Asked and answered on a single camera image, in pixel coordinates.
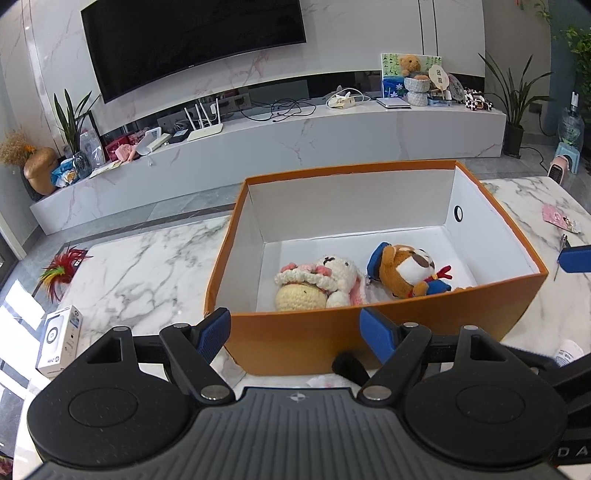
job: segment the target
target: white box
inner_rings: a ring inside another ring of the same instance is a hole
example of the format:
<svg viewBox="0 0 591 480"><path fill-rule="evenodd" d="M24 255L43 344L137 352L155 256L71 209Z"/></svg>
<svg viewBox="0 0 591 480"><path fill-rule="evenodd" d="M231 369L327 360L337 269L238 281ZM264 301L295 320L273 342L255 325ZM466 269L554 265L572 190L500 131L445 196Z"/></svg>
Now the white box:
<svg viewBox="0 0 591 480"><path fill-rule="evenodd" d="M45 377L58 376L76 358L81 322L82 314L73 306L47 315L37 360L37 370Z"/></svg>

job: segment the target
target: orange box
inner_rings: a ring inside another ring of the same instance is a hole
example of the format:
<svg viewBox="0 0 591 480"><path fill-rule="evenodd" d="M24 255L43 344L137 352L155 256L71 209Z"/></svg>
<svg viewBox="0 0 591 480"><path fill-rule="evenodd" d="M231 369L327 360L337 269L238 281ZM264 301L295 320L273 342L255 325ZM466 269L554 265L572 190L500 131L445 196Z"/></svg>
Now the orange box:
<svg viewBox="0 0 591 480"><path fill-rule="evenodd" d="M454 288L465 288L404 300L376 290L372 305L383 314L434 333L470 324L501 340L548 274L501 205L454 160L314 168L244 182L205 311L232 312L226 347L250 374L327 373L343 351L376 367L359 334L360 307L275 312L273 277L324 255L350 258L365 272L383 241L426 250L437 270L452 266Z"/></svg>

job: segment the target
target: marble wall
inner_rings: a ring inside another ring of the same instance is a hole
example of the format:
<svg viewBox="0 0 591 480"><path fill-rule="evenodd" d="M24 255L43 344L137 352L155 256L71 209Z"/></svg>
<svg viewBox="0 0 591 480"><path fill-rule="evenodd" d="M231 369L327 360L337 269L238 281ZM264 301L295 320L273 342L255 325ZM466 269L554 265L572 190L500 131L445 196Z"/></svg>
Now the marble wall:
<svg viewBox="0 0 591 480"><path fill-rule="evenodd" d="M307 74L379 70L382 51L439 54L451 72L484 76L478 57L485 46L482 0L300 1L305 44L214 61L107 105L100 100L93 110L100 132L230 88ZM77 99L99 91L80 16L90 3L19 0L0 20L0 59L17 120L45 144L52 137L61 143L48 101L54 92L67 88Z"/></svg>

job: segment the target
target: paper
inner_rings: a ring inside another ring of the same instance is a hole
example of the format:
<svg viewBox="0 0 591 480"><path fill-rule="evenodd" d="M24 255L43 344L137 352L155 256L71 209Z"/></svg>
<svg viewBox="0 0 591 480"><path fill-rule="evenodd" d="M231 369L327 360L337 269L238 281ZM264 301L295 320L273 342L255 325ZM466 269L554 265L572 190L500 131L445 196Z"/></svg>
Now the paper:
<svg viewBox="0 0 591 480"><path fill-rule="evenodd" d="M568 218L562 210L558 210L554 205L544 204L542 207L542 218L545 222L556 225L567 232L581 233L579 223L576 220Z"/></svg>
<svg viewBox="0 0 591 480"><path fill-rule="evenodd" d="M91 179L92 177L96 177L97 175L100 175L101 173L104 173L109 170L114 170L115 168L120 167L120 166L121 166L121 161L119 161L119 160L116 160L111 163L107 163L107 165L103 165L101 168L97 168L95 171L93 171L88 178Z"/></svg>

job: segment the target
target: plush toy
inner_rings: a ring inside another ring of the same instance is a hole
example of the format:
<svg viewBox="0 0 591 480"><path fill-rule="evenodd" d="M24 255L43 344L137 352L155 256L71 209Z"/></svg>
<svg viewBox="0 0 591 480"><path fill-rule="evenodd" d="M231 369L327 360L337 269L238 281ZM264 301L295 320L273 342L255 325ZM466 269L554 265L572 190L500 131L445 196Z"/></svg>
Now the plush toy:
<svg viewBox="0 0 591 480"><path fill-rule="evenodd" d="M416 55L403 55L399 59L400 66L402 67L402 76L416 78L418 80L428 80L429 77L425 75L421 70L421 61Z"/></svg>
<svg viewBox="0 0 591 480"><path fill-rule="evenodd" d="M326 256L316 262L317 267L327 267L337 282L337 290L331 293L326 308L363 305L365 299L365 277L347 258Z"/></svg>
<svg viewBox="0 0 591 480"><path fill-rule="evenodd" d="M280 312L326 308L329 294L338 290L332 270L316 265L286 265L275 276L275 283L280 286L275 296L275 308Z"/></svg>
<svg viewBox="0 0 591 480"><path fill-rule="evenodd" d="M435 273L435 263L419 248L407 245L382 243L372 254L368 264L370 280L380 281L394 296L400 299L421 297L451 290L441 278L451 267Z"/></svg>

